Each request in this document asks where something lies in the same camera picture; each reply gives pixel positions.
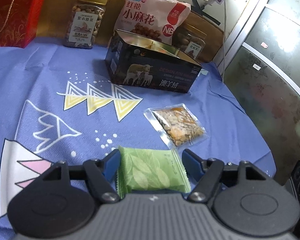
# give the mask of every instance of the pink snack bag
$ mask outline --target pink snack bag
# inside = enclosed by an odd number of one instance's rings
[[[190,10],[190,4],[177,0],[125,0],[114,29],[171,45],[175,29],[188,17]]]

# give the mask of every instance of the white cable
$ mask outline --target white cable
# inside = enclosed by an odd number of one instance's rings
[[[222,82],[224,82],[224,78],[225,78],[225,70],[226,70],[226,48],[225,48],[225,41],[226,41],[226,22],[227,22],[226,0],[224,1],[224,8],[225,8],[225,21],[224,21],[223,38],[222,38],[222,46],[223,46],[223,71],[222,71]]]

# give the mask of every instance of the pink triangle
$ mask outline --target pink triangle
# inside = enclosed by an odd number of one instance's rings
[[[35,179],[29,179],[29,180],[26,180],[26,181],[23,181],[23,182],[19,182],[19,183],[16,183],[16,185],[20,186],[21,188],[25,188],[25,187],[28,186],[33,180],[35,180]]]
[[[43,172],[45,172],[48,168],[51,167],[52,164],[51,162],[46,160],[20,161],[19,163],[38,174],[42,174]]]

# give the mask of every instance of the packet of seeds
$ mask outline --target packet of seeds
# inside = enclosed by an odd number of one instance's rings
[[[169,149],[177,147],[183,150],[208,137],[204,127],[185,104],[148,108],[144,115]]]
[[[175,149],[150,150],[119,147],[121,165],[117,172],[117,193],[169,189],[190,192],[185,168]]]

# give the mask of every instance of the red circle logo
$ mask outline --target red circle logo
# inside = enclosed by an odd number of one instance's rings
[[[172,36],[172,34],[174,33],[174,28],[173,28],[173,26],[170,25],[170,24],[164,25],[163,28],[162,28],[162,33],[163,33],[163,35],[166,36],[166,37]]]

